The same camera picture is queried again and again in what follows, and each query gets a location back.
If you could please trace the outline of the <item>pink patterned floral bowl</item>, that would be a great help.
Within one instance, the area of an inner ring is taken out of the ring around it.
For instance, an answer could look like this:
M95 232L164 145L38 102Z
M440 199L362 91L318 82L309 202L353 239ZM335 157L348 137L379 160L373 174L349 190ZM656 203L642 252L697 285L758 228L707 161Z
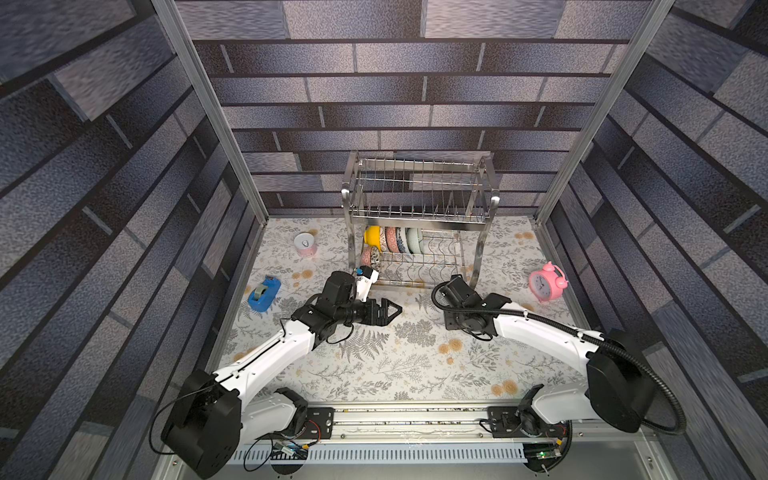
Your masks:
M380 250L371 245L365 245L361 254L361 264L378 270L380 265Z

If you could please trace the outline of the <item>yellow bowl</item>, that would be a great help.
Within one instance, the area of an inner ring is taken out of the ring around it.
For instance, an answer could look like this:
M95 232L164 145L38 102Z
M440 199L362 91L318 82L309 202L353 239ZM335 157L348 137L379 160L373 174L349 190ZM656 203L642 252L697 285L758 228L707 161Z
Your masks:
M368 226L364 231L364 242L366 245L381 249L381 227L377 225Z

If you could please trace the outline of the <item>brown patterned bowl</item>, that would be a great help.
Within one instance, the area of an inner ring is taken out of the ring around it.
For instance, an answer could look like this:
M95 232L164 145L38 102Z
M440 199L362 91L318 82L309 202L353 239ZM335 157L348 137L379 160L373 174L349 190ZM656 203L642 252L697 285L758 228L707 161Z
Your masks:
M397 233L395 227L384 228L385 243L387 251L391 253L398 253L399 248L397 244Z

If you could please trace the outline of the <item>dark floral bowl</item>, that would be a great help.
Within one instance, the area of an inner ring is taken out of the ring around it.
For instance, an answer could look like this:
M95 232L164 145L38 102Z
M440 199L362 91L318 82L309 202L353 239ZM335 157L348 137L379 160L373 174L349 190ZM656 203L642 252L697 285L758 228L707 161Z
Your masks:
M407 247L405 242L402 239L402 229L399 227L394 228L394 235L395 235L395 241L397 245L397 250L399 253L407 253Z

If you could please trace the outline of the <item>blue white patterned bowl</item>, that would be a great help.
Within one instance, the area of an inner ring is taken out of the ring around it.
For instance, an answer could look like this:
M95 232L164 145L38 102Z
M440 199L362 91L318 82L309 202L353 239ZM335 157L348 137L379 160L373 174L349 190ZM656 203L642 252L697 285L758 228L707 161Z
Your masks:
M399 238L401 240L403 249L402 252L405 254L411 254L412 251L410 249L409 243L408 243L408 236L407 236L407 229L401 228L399 233Z

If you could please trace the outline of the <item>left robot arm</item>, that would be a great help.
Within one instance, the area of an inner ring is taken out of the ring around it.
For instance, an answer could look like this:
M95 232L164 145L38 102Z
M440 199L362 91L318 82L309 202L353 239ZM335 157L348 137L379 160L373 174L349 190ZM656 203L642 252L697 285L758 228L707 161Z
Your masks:
M386 327L396 319L401 305L369 295L377 279L370 267L335 271L322 292L282 321L261 346L215 372L194 370L179 396L162 409L168 417L160 439L168 454L208 479L225 466L243 437L260 441L298 434L308 422L307 403L292 390L275 391L252 411L247 406L289 365L328 342L338 326Z

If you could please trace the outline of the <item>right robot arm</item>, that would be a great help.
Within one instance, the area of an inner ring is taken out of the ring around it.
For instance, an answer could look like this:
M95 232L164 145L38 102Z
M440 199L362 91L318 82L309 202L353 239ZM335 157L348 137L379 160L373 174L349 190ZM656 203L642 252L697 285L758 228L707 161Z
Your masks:
M482 298L460 275L436 286L434 305L447 327L479 340L505 338L533 347L579 373L562 385L536 384L518 404L517 422L529 436L546 425L601 420L616 430L635 433L646 419L655 394L667 391L660 377L639 358L627 335L604 335L548 319L500 294Z

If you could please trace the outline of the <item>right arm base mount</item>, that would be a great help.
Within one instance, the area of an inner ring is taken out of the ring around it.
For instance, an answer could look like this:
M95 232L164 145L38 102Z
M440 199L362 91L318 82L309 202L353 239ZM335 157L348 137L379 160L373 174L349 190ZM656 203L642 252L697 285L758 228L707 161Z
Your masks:
M488 407L483 425L494 438L563 439L570 432L568 422L549 424L532 409L519 412L516 406Z

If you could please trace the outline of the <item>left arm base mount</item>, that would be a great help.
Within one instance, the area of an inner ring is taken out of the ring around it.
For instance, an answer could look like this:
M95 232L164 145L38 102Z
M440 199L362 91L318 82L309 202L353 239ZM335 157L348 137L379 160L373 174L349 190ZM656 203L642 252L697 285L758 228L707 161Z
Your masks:
M331 407L299 408L282 433L310 442L329 440L333 435L335 413Z

